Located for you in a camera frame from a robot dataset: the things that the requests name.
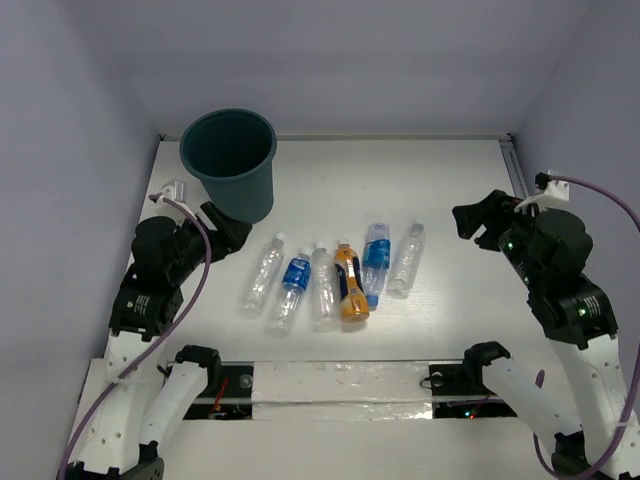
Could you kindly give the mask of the clear bottle dark blue label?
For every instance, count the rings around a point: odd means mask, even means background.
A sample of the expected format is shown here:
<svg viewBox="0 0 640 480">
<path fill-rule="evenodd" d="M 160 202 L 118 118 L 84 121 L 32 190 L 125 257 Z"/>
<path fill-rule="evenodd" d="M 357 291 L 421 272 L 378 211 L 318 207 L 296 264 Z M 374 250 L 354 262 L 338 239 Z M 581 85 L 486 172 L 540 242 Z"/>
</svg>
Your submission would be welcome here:
<svg viewBox="0 0 640 480">
<path fill-rule="evenodd" d="M 288 263 L 280 283 L 278 298 L 269 321 L 269 329 L 284 335 L 293 324 L 300 301 L 311 278 L 310 248 L 302 248 Z"/>
</svg>

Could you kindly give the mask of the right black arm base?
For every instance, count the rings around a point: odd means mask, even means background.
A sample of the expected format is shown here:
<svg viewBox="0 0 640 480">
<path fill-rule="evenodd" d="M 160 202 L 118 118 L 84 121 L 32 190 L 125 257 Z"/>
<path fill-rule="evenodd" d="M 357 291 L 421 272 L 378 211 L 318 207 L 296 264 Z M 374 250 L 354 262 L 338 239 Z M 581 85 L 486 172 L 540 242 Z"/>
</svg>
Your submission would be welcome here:
<svg viewBox="0 0 640 480">
<path fill-rule="evenodd" d="M 515 418 L 516 413 L 486 387 L 475 384 L 461 363 L 430 364 L 420 386 L 431 393 L 434 419 Z"/>
</svg>

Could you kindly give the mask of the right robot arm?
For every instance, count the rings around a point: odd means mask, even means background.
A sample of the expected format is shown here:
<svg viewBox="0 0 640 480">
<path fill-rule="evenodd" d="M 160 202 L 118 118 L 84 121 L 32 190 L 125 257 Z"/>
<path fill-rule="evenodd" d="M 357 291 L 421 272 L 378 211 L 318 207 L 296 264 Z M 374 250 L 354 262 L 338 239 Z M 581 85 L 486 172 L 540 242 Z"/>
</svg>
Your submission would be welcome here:
<svg viewBox="0 0 640 480">
<path fill-rule="evenodd" d="M 527 304 L 565 372 L 577 416 L 564 413 L 541 387 L 521 377 L 497 342 L 466 350 L 460 368 L 470 391 L 498 395 L 534 433 L 560 479 L 636 479 L 637 379 L 627 383 L 618 325 L 606 293 L 583 272 L 593 248 L 584 222 L 541 201 L 501 190 L 452 210 L 460 238 L 502 253 L 527 288 Z"/>
</svg>

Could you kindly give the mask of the clear bottle light blue label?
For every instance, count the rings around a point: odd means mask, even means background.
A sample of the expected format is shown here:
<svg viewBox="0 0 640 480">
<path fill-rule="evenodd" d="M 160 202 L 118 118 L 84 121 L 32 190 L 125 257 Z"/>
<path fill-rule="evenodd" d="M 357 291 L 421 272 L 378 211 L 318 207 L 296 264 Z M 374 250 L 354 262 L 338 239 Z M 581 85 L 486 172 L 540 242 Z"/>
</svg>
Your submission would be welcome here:
<svg viewBox="0 0 640 480">
<path fill-rule="evenodd" d="M 362 255 L 362 282 L 364 293 L 371 310 L 379 304 L 387 272 L 390 268 L 391 240 L 386 223 L 369 226 Z"/>
</svg>

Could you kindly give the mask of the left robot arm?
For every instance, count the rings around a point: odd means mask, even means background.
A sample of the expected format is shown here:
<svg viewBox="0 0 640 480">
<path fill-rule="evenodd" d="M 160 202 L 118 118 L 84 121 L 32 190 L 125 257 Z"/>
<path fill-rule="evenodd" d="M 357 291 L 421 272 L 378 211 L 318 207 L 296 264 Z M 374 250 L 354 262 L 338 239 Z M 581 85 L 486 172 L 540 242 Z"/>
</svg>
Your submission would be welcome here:
<svg viewBox="0 0 640 480">
<path fill-rule="evenodd" d="M 210 202 L 205 221 L 184 203 L 162 194 L 153 201 L 180 212 L 176 222 L 154 216 L 138 223 L 132 261 L 120 284 L 109 320 L 103 390 L 79 421 L 66 447 L 60 479 L 160 479 L 162 451 L 193 401 L 222 382 L 217 350 L 186 345 L 172 365 L 161 364 L 169 336 L 191 311 L 206 281 L 190 300 L 181 286 L 196 270 L 238 252 L 252 226 L 232 219 Z"/>
</svg>

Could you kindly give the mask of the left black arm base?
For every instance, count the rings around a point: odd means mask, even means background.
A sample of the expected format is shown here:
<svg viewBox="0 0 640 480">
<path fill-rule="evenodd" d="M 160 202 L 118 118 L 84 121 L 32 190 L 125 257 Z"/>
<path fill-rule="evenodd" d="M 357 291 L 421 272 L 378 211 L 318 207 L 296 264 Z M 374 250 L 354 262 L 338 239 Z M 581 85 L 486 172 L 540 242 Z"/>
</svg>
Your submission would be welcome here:
<svg viewBox="0 0 640 480">
<path fill-rule="evenodd" d="M 222 365 L 187 410 L 185 420 L 250 420 L 254 367 L 249 363 Z"/>
</svg>

